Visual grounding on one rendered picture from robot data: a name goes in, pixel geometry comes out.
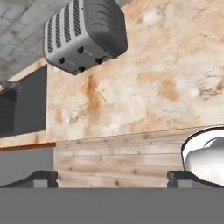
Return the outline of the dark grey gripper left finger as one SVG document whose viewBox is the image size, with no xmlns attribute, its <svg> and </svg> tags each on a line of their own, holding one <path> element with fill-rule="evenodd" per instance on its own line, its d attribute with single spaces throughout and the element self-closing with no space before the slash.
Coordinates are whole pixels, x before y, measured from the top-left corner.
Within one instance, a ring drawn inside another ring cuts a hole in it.
<svg viewBox="0 0 224 224">
<path fill-rule="evenodd" d="M 27 178 L 1 185 L 1 188 L 30 187 L 30 188 L 57 188 L 58 173 L 56 171 L 35 171 Z"/>
</svg>

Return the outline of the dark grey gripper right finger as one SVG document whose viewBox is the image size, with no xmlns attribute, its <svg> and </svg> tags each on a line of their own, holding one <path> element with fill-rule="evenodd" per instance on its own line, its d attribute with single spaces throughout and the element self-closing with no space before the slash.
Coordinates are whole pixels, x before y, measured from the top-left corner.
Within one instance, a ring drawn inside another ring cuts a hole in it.
<svg viewBox="0 0 224 224">
<path fill-rule="evenodd" d="M 190 171 L 168 171 L 167 179 L 168 188 L 223 188 L 223 185 L 200 179 Z"/>
</svg>

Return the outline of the grey cabinet front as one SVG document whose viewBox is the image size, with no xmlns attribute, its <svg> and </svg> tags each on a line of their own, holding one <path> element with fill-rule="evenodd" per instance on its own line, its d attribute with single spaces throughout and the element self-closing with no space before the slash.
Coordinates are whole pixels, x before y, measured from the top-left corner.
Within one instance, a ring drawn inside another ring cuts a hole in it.
<svg viewBox="0 0 224 224">
<path fill-rule="evenodd" d="M 0 186 L 53 170 L 53 148 L 0 151 Z"/>
</svg>

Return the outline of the wooden cabinet front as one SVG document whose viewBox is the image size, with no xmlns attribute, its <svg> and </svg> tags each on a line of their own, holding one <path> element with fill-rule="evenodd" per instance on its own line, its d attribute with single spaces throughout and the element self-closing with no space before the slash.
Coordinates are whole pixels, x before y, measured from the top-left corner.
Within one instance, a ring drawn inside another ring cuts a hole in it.
<svg viewBox="0 0 224 224">
<path fill-rule="evenodd" d="M 165 187 L 180 170 L 181 144 L 199 128 L 171 129 L 56 143 L 61 187 Z"/>
</svg>

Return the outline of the grey sink tap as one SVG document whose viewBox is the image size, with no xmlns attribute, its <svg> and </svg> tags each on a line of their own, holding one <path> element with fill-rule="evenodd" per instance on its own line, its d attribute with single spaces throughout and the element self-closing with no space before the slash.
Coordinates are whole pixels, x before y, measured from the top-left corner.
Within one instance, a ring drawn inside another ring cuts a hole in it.
<svg viewBox="0 0 224 224">
<path fill-rule="evenodd" d="M 6 91 L 15 90 L 21 91 L 22 85 L 19 80 L 0 80 L 0 93 L 4 93 Z"/>
</svg>

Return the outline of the grey toaster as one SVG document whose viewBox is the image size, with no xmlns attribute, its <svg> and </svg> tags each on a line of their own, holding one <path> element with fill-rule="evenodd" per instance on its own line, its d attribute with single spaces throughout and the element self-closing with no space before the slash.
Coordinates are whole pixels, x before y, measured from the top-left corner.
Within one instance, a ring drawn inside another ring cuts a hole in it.
<svg viewBox="0 0 224 224">
<path fill-rule="evenodd" d="M 72 75 L 127 49 L 125 16 L 116 0 L 71 0 L 44 25 L 45 60 Z"/>
</svg>

